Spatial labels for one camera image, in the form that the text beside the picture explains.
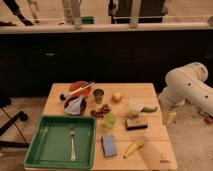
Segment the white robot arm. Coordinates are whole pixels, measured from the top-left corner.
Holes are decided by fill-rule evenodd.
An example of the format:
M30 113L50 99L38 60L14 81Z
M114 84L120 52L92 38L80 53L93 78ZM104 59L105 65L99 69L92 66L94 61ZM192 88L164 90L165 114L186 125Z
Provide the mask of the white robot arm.
M207 78L208 70L200 62L189 63L166 74L166 87L158 96L164 125L171 123L186 99L213 117L213 88L205 84Z

